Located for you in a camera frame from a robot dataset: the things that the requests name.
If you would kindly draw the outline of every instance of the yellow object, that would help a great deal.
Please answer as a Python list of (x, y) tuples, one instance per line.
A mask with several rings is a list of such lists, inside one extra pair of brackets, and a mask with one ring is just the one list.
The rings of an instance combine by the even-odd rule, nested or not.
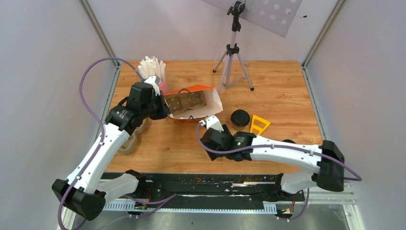
[[(261, 128), (257, 125), (254, 124), (255, 121), (259, 121), (262, 122), (263, 124), (265, 124), (264, 128)], [(265, 120), (264, 118), (261, 118), (257, 115), (252, 115), (252, 121), (251, 121), (251, 128), (249, 129), (249, 131), (252, 133), (252, 131), (255, 129), (256, 131), (258, 131), (257, 135), (261, 135), (261, 133), (263, 133), (263, 131), (265, 131), (265, 129), (271, 124), (270, 121)]]

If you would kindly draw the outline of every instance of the tripod leg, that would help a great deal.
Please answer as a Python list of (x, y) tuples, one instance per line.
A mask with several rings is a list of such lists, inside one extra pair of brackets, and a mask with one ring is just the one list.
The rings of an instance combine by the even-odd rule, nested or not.
[(228, 66), (227, 66), (227, 74), (226, 74), (226, 88), (230, 87), (230, 75), (231, 75), (231, 65), (233, 64), (233, 56), (229, 56)]
[(213, 69), (213, 73), (215, 73), (217, 71), (217, 68), (220, 66), (220, 63), (223, 62), (223, 59), (226, 56), (226, 54), (227, 54), (227, 50), (223, 53), (223, 55), (221, 56), (221, 59), (218, 61), (216, 67)]
[(240, 56), (239, 53), (237, 53), (237, 57), (238, 57), (238, 60), (240, 61), (240, 64), (241, 64), (241, 67), (242, 67), (242, 69), (243, 69), (243, 71), (244, 71), (245, 77), (246, 77), (247, 80), (248, 80), (249, 87), (251, 88), (251, 91), (254, 91), (254, 86), (252, 85), (252, 82), (251, 82), (251, 79), (249, 78), (247, 69), (246, 69), (245, 66), (244, 66), (244, 61), (243, 61), (243, 59), (241, 58), (241, 56)]
[(221, 76), (220, 86), (218, 87), (218, 91), (217, 91), (218, 94), (220, 94), (221, 89), (223, 88), (224, 77), (226, 76), (226, 73), (227, 73), (228, 63), (230, 62), (230, 57), (231, 56), (227, 56), (227, 58), (226, 58), (226, 64), (224, 65), (223, 75)]

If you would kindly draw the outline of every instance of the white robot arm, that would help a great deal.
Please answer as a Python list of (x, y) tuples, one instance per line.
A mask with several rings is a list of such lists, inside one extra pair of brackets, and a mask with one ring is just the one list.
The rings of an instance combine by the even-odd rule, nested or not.
[(201, 145), (212, 160), (226, 157), (235, 161), (276, 161), (299, 166), (302, 170), (281, 173), (277, 177), (275, 186), (289, 194), (315, 186), (335, 192), (344, 189), (344, 168), (322, 157), (325, 154), (344, 163), (344, 156), (332, 141), (325, 140), (321, 146), (298, 145), (248, 132), (231, 135), (227, 126), (221, 125), (214, 115), (200, 121), (200, 124), (207, 129), (200, 139)]
[[(55, 180), (52, 190), (61, 200), (68, 187), (77, 179), (69, 191), (64, 206), (87, 220), (93, 220), (100, 214), (104, 204), (125, 194), (139, 192), (141, 195), (144, 192), (145, 176), (133, 170), (128, 170), (122, 176), (104, 183), (100, 183), (100, 178), (115, 153), (144, 119), (158, 120), (169, 114), (158, 82), (157, 76), (151, 76), (143, 82), (135, 83), (131, 87), (130, 95), (110, 110), (105, 119), (104, 141), (101, 141), (102, 137), (99, 135), (85, 158), (66, 180)], [(96, 156), (83, 174), (79, 175), (98, 146), (100, 149)]]

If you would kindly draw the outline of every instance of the white wall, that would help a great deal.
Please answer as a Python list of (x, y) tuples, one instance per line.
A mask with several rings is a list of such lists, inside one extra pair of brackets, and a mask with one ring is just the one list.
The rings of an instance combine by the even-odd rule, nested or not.
[(368, 230), (406, 225), (406, 1), (347, 1), (309, 66)]
[[(117, 56), (218, 59), (233, 17), (201, 0), (89, 0)], [(245, 20), (237, 43), (246, 60), (304, 61), (337, 0), (303, 0), (286, 38)]]
[[(86, 67), (106, 56), (77, 0), (1, 1), (0, 229), (56, 229), (51, 190), (88, 151), (97, 124), (79, 98)], [(98, 114), (111, 62), (84, 85)]]

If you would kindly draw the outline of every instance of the black jar lid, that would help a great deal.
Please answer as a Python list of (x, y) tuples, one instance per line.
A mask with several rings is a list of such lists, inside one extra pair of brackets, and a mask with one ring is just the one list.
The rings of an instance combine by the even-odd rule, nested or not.
[(235, 110), (231, 114), (231, 122), (237, 127), (245, 127), (249, 124), (249, 114), (242, 109)]

